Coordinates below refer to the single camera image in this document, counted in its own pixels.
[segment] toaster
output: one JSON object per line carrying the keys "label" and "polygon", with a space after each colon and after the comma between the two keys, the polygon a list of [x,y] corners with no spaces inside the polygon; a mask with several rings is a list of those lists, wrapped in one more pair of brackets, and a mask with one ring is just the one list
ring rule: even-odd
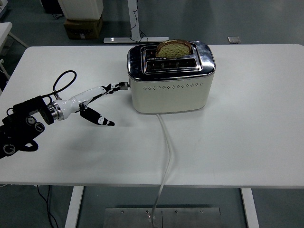
{"label": "toaster", "polygon": [[208,45],[189,41],[190,55],[156,57],[159,43],[131,48],[127,56],[132,103],[140,113],[166,114],[205,106],[215,73],[215,61]]}

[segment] table top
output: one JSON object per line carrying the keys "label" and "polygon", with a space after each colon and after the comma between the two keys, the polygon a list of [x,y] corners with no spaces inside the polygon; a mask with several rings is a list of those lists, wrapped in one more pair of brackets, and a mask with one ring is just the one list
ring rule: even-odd
{"label": "table top", "polygon": [[0,45],[4,42],[11,28],[12,24],[10,22],[0,23]]}
{"label": "table top", "polygon": [[[131,47],[28,48],[0,97],[0,118],[14,104],[51,92],[66,70],[78,76],[60,93],[63,99],[128,81]],[[210,48],[216,72],[206,106],[162,115],[174,154],[166,184],[303,188],[304,47]],[[157,116],[136,112],[130,90],[101,97],[90,107],[116,126],[97,126],[79,114],[45,124],[35,139],[38,151],[0,160],[0,183],[159,185],[169,154]],[[34,116],[43,122],[39,114]]]}

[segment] toaster ventilation hole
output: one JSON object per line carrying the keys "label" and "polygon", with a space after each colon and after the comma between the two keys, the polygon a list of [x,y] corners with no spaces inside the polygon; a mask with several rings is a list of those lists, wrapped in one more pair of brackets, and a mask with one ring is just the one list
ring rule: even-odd
{"label": "toaster ventilation hole", "polygon": [[168,86],[144,86],[144,90],[161,90],[161,89],[184,89],[189,87],[195,87],[195,86],[202,86],[203,83],[191,83],[191,84],[181,84],[181,85],[168,85]]}

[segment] black wire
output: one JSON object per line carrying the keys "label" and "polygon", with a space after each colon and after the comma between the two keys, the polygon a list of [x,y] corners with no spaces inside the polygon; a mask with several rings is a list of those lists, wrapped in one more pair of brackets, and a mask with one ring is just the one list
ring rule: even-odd
{"label": "black wire", "polygon": [[55,16],[54,16],[54,14],[52,14],[52,15],[53,15],[53,18],[54,18],[55,20],[58,20],[58,19],[64,17],[63,14],[56,14]]}
{"label": "black wire", "polygon": [[[65,74],[67,74],[67,73],[74,73],[74,78],[73,78],[72,81],[70,81],[65,87],[63,87],[63,88],[61,88],[61,89],[59,89],[59,90],[56,91],[56,90],[55,90],[55,87],[56,87],[58,81],[59,81]],[[45,98],[45,97],[49,97],[49,98],[50,98],[51,95],[57,94],[57,93],[59,93],[59,92],[65,90],[66,88],[68,88],[68,87],[76,80],[76,77],[77,77],[77,73],[76,73],[74,70],[67,70],[67,71],[63,72],[63,73],[57,78],[57,80],[55,81],[55,83],[54,83],[54,85],[53,85],[53,92],[52,92],[52,93],[49,93],[49,94],[46,94],[46,95],[43,95],[43,96],[41,96],[41,97],[42,97],[42,98]]]}
{"label": "black wire", "polygon": [[6,110],[6,115],[9,115],[9,110],[13,110],[13,108],[9,108],[8,110]]}
{"label": "black wire", "polygon": [[133,10],[133,13],[134,13],[134,16],[135,16],[135,25],[130,29],[130,40],[132,40],[132,41],[134,41],[134,42],[136,42],[136,43],[140,43],[141,40],[144,38],[144,36],[145,36],[145,37],[147,37],[147,36],[146,36],[141,30],[139,30],[139,31],[140,31],[141,39],[140,39],[139,41],[132,39],[132,29],[135,28],[136,25],[137,25],[137,16],[136,16],[136,12],[138,11],[138,0],[136,0],[136,6],[137,6],[137,7],[136,7],[136,10],[135,10],[135,11]]}
{"label": "black wire", "polygon": [[51,213],[51,212],[49,211],[49,209],[48,209],[48,198],[49,198],[50,189],[51,189],[51,186],[48,186],[48,194],[47,194],[47,200],[46,200],[46,198],[44,198],[44,196],[40,193],[40,191],[39,191],[39,186],[37,185],[37,190],[38,190],[39,195],[43,198],[43,200],[44,200],[45,203],[47,204],[47,212],[48,212],[48,213],[47,213],[47,217],[48,217],[48,221],[49,221],[51,227],[54,228],[50,216],[51,216],[51,217],[53,218],[53,220],[55,221],[56,227],[59,228],[59,226],[58,226],[58,224],[57,224],[57,221],[56,221],[55,217],[52,215],[52,213]]}

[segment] floor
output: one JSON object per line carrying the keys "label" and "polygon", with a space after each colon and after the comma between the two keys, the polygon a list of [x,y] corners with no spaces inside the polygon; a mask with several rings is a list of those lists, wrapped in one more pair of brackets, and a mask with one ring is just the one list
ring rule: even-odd
{"label": "floor", "polygon": [[[129,37],[126,0],[103,0],[103,27],[99,39],[70,40],[65,18],[45,13],[39,0],[10,0],[1,22],[11,22],[11,32],[29,46],[105,45],[104,37]],[[298,0],[139,0],[140,29],[150,37],[166,36],[228,44],[239,36],[242,44],[304,45],[304,1]],[[12,75],[25,48],[16,41],[9,48],[4,67]],[[50,211],[64,227],[72,186],[51,186]],[[46,197],[47,186],[40,187]],[[85,187],[78,228],[103,227],[107,207],[151,207],[157,188]],[[304,190],[254,189],[261,228],[304,227]],[[219,207],[222,227],[245,228],[246,218],[238,189],[164,188],[160,206]],[[0,227],[48,228],[46,204],[37,188],[6,185],[0,188]]]}

